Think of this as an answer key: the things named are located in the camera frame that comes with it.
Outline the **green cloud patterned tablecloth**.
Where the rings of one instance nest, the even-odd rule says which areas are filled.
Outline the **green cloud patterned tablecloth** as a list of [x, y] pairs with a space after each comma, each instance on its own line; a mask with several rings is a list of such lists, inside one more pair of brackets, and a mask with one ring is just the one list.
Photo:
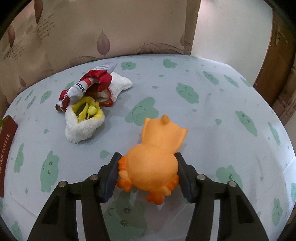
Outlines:
[[143, 55], [113, 58], [132, 88], [104, 109], [105, 121], [79, 144], [65, 136], [55, 109], [61, 91], [92, 62], [54, 74], [16, 97], [7, 114], [18, 124], [6, 163], [1, 216], [18, 240], [29, 233], [60, 181], [85, 180], [140, 142], [145, 118], [166, 114], [188, 129], [180, 152], [213, 181], [234, 180], [270, 240], [280, 236], [295, 204], [295, 153], [285, 128], [258, 92], [230, 66], [202, 58]]

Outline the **gold red toffee tin box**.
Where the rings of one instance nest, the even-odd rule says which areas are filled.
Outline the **gold red toffee tin box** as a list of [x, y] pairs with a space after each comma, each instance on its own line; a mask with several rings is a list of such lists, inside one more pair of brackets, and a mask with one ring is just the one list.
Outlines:
[[7, 115], [3, 120], [1, 120], [1, 127], [1, 197], [3, 198], [6, 164], [18, 124], [10, 115]]

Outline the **beige leaf print curtain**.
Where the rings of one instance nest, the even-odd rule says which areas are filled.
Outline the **beige leaf print curtain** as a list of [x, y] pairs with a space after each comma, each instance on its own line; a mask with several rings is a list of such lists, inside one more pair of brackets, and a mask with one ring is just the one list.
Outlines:
[[192, 52], [200, 1], [1, 1], [1, 114], [33, 84], [84, 63]]

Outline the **red grey printed garment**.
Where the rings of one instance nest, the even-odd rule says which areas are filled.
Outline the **red grey printed garment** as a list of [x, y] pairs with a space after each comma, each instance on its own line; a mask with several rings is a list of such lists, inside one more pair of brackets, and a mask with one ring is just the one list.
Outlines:
[[68, 106], [78, 102], [85, 94], [95, 97], [96, 93], [107, 90], [115, 68], [116, 64], [109, 62], [88, 71], [76, 84], [61, 92], [56, 110], [65, 112]]

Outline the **white fluffy yellow slipper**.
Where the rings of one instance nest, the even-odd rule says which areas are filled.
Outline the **white fluffy yellow slipper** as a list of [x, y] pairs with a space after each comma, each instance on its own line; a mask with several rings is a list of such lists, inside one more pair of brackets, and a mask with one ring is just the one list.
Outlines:
[[65, 136], [69, 142], [79, 143], [90, 138], [105, 120], [104, 113], [91, 96], [84, 96], [67, 108]]

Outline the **white red trimmed sock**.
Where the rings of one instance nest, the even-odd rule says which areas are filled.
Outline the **white red trimmed sock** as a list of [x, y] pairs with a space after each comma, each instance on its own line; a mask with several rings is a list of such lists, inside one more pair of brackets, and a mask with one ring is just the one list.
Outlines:
[[112, 72], [111, 76], [112, 81], [109, 87], [106, 90], [95, 94], [95, 100], [103, 107], [113, 106], [119, 94], [133, 86], [132, 81], [126, 77], [123, 77], [115, 72]]

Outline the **orange rubber chick toy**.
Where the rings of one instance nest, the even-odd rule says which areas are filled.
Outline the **orange rubber chick toy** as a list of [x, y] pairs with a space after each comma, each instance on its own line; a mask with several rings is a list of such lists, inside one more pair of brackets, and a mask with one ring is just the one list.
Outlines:
[[142, 142], [133, 146], [118, 161], [118, 188], [129, 192], [133, 186], [148, 192], [147, 201], [161, 205], [179, 184], [175, 153], [188, 133], [168, 115], [145, 118]]

